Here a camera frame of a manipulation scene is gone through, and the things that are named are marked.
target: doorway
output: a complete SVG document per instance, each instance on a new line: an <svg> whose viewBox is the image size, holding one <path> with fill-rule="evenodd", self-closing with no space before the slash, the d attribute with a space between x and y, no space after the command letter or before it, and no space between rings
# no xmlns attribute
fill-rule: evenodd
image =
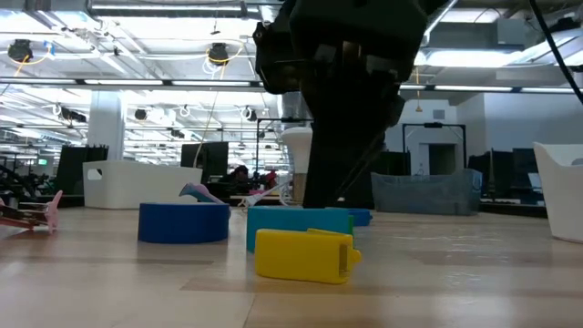
<svg viewBox="0 0 583 328"><path fill-rule="evenodd" d="M449 175L456 169L455 144L429 145L430 175Z"/></svg>

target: blue tape roll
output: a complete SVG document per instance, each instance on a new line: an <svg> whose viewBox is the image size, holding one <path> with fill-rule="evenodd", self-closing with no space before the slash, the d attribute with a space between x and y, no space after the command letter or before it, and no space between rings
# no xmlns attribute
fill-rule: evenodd
<svg viewBox="0 0 583 328"><path fill-rule="evenodd" d="M354 216L354 227L366 227L371 224L373 216L366 209L349 209L348 213Z"/></svg>
<svg viewBox="0 0 583 328"><path fill-rule="evenodd" d="M222 241L229 236L227 204L139 205L138 240L155 243Z"/></svg>

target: pillar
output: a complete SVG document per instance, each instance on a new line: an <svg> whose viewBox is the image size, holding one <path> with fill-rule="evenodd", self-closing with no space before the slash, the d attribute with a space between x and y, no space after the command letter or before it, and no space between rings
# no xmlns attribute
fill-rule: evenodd
<svg viewBox="0 0 583 328"><path fill-rule="evenodd" d="M93 91L89 111L87 144L107 145L107 160L124 158L124 135L126 132L126 105L120 91Z"/></svg>

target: cyan box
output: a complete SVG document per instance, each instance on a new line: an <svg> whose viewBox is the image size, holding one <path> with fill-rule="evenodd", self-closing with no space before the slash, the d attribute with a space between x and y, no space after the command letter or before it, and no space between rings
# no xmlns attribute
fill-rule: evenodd
<svg viewBox="0 0 583 328"><path fill-rule="evenodd" d="M347 209L251 207L247 215L247 251L255 252L255 234L259 229L307 231L309 228L353 234L353 217Z"/></svg>

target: yellow plastic toy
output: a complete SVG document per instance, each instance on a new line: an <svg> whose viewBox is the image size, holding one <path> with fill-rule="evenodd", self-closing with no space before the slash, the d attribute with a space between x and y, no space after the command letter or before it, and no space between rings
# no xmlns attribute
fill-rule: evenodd
<svg viewBox="0 0 583 328"><path fill-rule="evenodd" d="M255 271L268 278L345 283L361 253L353 236L331 231L257 231Z"/></svg>

